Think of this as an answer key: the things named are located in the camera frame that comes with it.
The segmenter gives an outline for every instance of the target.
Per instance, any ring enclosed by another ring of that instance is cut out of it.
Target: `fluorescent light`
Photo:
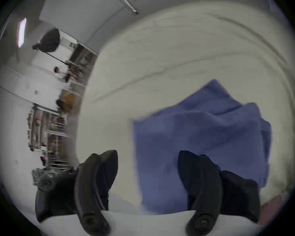
[[[19,37],[18,37],[18,47],[20,48],[24,43],[24,32],[25,32],[26,18],[20,22],[19,26]]]

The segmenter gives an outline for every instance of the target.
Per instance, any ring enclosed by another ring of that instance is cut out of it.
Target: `person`
[[[53,71],[58,75],[57,79],[61,82],[67,83],[69,78],[76,78],[76,75],[71,71],[62,72],[58,66],[55,66]]]

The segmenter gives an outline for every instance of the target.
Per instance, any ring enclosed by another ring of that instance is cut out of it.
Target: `photography umbrella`
[[[50,52],[54,52],[60,44],[60,34],[57,28],[53,28],[48,31],[40,40],[39,43],[36,43],[32,46],[33,50],[40,50],[49,56],[59,60],[58,58],[50,55]]]

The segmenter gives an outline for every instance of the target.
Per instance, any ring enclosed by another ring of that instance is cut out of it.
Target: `white wall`
[[[67,61],[69,60],[71,54],[72,54],[72,50],[59,45],[59,47],[56,49],[55,52],[50,53],[52,56],[62,60],[62,61]],[[46,53],[43,53],[41,51],[38,51],[37,54],[35,55],[35,57],[33,58],[32,65],[34,66],[39,66],[42,67],[44,69],[47,69],[48,71],[53,72],[53,69],[55,66],[64,66],[64,64],[58,60],[56,60],[55,58],[49,56]]]
[[[42,163],[28,147],[26,118],[32,105],[0,88],[0,184],[18,209],[35,214],[31,171]]]
[[[63,83],[47,74],[46,77],[50,78],[41,82],[35,77],[43,80],[43,72],[34,70],[31,66],[27,70],[32,71],[29,71],[26,77],[13,69],[2,67],[0,70],[0,87],[28,101],[47,108],[57,109],[56,100],[59,98]]]

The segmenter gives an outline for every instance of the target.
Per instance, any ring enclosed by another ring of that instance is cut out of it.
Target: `blue cloth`
[[[271,125],[255,103],[241,105],[216,80],[181,103],[134,121],[134,140],[142,204],[153,212],[187,210],[177,169],[180,150],[206,154],[222,171],[266,184]]]

